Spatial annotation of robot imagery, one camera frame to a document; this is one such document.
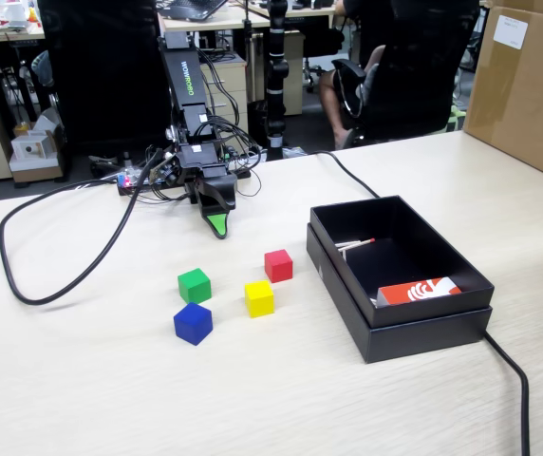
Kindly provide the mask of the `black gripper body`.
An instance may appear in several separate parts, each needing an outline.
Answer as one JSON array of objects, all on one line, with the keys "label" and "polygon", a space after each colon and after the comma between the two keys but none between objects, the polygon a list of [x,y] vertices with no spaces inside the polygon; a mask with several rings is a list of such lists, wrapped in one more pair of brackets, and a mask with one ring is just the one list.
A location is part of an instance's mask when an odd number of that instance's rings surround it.
[{"label": "black gripper body", "polygon": [[182,145],[176,158],[180,168],[179,181],[211,179],[228,174],[227,165],[218,157],[213,143]]}]

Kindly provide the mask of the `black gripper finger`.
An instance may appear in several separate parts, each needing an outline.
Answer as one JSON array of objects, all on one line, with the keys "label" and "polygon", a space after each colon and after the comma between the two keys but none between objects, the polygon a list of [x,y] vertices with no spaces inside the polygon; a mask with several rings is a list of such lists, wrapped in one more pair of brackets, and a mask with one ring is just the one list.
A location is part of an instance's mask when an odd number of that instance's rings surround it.
[{"label": "black gripper finger", "polygon": [[215,199],[203,193],[202,180],[197,179],[195,181],[194,187],[201,217],[204,219],[211,231],[214,233],[215,227],[210,221],[210,216],[213,216],[215,214]]},{"label": "black gripper finger", "polygon": [[237,178],[232,173],[203,181],[203,218],[219,239],[228,235],[228,217],[235,209],[236,184]]}]

